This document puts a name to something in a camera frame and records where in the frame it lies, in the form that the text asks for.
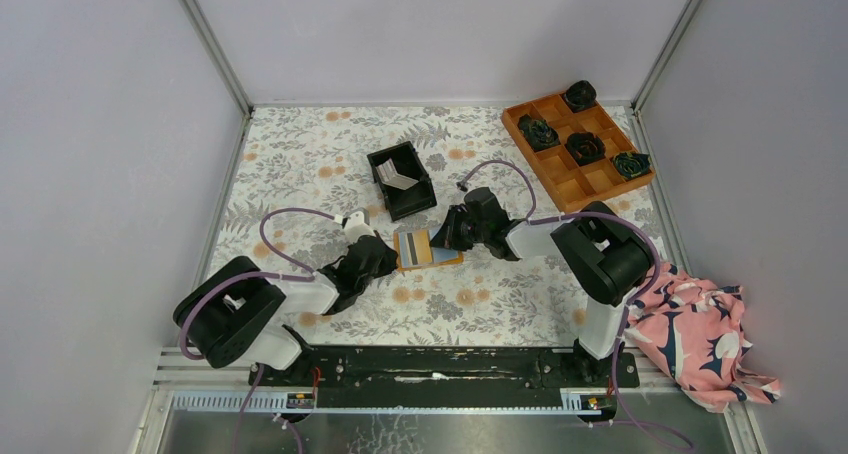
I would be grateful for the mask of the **gold card black stripe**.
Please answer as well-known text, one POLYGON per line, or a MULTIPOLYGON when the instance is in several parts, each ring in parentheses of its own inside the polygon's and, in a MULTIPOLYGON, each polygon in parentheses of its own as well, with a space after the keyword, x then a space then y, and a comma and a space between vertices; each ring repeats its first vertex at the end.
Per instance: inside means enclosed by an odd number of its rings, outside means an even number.
POLYGON ((396 244, 402 269, 418 268, 434 262, 430 231, 427 229, 398 233, 396 244))

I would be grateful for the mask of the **yellow leather card holder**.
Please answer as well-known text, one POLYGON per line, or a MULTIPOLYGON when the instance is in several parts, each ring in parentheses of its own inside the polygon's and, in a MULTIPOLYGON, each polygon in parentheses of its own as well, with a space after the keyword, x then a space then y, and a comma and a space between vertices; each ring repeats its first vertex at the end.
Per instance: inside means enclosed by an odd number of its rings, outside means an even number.
MULTIPOLYGON (((438 231, 437 228, 432 228, 432 229, 427 229, 427 230, 430 231, 430 240, 432 239, 432 237, 438 231)), ((394 244, 395 251, 399 255, 397 244, 396 244, 396 236, 397 236, 398 233, 402 233, 402 232, 396 232, 393 235, 393 244, 394 244)), ((448 250, 448 249, 439 249, 439 248, 432 248, 432 250, 433 250, 433 255, 434 255, 434 262, 432 264, 422 266, 422 267, 418 267, 418 268, 413 268, 413 269, 402 269, 400 267, 400 255, 399 255, 398 269, 400 271, 409 271, 409 270, 439 267, 439 266, 443 266, 443 265, 461 264, 463 262, 463 254, 459 251, 448 250)))

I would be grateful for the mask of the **black plastic card box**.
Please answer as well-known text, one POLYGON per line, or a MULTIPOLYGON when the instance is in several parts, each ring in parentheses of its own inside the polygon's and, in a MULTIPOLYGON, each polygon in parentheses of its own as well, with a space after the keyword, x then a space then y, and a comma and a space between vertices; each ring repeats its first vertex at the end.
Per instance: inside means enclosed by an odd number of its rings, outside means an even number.
POLYGON ((392 221, 437 206, 430 175, 410 141, 370 153, 367 160, 392 221))

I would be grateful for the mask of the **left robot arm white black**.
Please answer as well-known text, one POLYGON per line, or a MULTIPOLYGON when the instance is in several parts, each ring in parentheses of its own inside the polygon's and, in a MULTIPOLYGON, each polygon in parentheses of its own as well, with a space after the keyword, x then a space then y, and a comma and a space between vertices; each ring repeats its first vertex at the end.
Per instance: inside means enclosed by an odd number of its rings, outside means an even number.
POLYGON ((238 256, 177 305, 178 346, 185 358, 214 369, 243 359, 271 367, 285 384, 299 384, 310 371, 307 344, 282 317, 338 314, 374 280, 393 273, 398 259, 380 237, 370 235, 304 278, 262 271, 249 257, 238 256))

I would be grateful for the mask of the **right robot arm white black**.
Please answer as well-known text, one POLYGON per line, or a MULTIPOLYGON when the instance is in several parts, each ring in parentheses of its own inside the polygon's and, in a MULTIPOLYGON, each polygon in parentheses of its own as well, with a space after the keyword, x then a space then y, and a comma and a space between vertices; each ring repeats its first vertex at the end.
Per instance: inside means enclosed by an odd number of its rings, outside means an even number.
POLYGON ((589 386, 612 374, 610 355, 619 343, 625 302, 659 262, 650 238, 601 201, 571 214, 512 219, 488 188, 474 189, 451 206, 430 245, 460 252, 482 245, 506 261, 561 256, 588 295, 577 335, 583 352, 575 356, 573 370, 589 386))

